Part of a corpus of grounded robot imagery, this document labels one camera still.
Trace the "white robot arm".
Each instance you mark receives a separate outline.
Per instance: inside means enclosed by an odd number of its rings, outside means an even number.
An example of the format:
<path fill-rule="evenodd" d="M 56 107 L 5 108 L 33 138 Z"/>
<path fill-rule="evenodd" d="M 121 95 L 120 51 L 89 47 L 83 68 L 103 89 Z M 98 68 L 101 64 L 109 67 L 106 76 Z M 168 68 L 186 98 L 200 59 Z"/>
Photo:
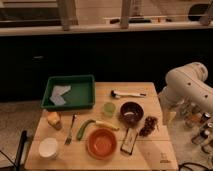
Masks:
<path fill-rule="evenodd" d="M 158 94 L 164 125 L 169 123 L 174 109 L 185 100 L 213 114 L 213 88 L 205 84 L 207 77 L 208 70 L 200 62 L 171 69 L 166 74 L 166 86 Z"/>

